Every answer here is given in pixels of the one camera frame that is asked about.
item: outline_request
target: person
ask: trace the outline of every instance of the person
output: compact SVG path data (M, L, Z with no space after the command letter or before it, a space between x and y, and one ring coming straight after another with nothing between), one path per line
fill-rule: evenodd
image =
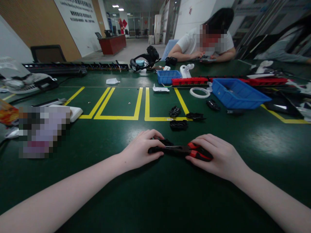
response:
M164 147L161 133L143 131L119 154L42 190L0 216L0 232L54 232L115 177L163 156L148 154L150 147ZM192 141L214 157L204 162L190 156L195 166L231 181L257 202L285 232L310 232L311 209L252 171L236 149L211 134Z
M200 60L202 62L229 61L234 58L236 50L228 31L234 17L231 8L218 10L200 28L186 33L172 48L168 57L178 61Z
M285 28L276 40L254 59L311 64L311 14Z

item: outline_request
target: hand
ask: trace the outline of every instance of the hand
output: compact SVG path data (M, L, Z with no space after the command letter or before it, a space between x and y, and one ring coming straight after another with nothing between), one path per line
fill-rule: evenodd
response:
M194 52L191 54L191 60L197 59L197 58L202 58L205 52Z
M157 139L164 140L162 134L155 129L142 131L138 136L118 155L122 163L125 163L127 170L139 168L153 160L158 159L164 155L163 152L159 151L154 154L148 154L148 150L151 147L164 147L164 144Z
M210 162L186 156L187 160L207 172L234 183L252 171L231 144L212 134L201 135L191 142L202 146L213 155L214 159Z
M213 59L217 59L217 58L216 58L216 56L211 55L209 59L213 60ZM209 64L209 63L212 63L212 62L215 62L215 61L207 61L206 60L206 61L200 61L200 62L203 63L203 64Z

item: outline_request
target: white t-shirt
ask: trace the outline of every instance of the white t-shirt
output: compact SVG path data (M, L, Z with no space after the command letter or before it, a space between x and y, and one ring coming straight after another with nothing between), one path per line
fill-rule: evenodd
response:
M191 31L187 32L177 44L181 47L183 54L193 54L197 51L197 45L199 46L199 33L198 28L194 28ZM205 55L202 58L197 58L197 60L207 60L210 59L210 56L214 53L223 53L227 52L229 49L234 47L232 37L229 33L222 34L221 38L218 39L218 43L215 44L214 48L206 48Z

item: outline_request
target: wooden wall panel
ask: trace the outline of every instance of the wooden wall panel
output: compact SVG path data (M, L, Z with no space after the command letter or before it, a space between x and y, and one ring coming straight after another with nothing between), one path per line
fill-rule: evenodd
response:
M100 11L98 0L92 0L92 4L93 4L93 7L94 7L94 11L95 11L95 14L96 14L97 22L98 22L98 25L99 25L99 28L100 28L101 36L103 38L105 38L106 37L105 25L104 25L103 16L102 16L101 11Z
M53 0L1 1L0 15L29 48L59 44L67 61L81 58Z

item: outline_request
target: floor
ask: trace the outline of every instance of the floor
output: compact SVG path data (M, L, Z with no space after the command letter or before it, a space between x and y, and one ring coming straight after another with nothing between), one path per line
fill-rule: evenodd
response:
M124 62L130 62L132 58L137 57L140 54L147 52L148 39L126 39L126 48L124 48L122 51L117 53L115 56L105 56L103 55L102 51L99 50L97 52L91 53L90 55L87 55L81 59L78 59L76 61L124 61ZM162 57L166 45L160 44L160 45L153 45L157 52L159 53L159 56Z

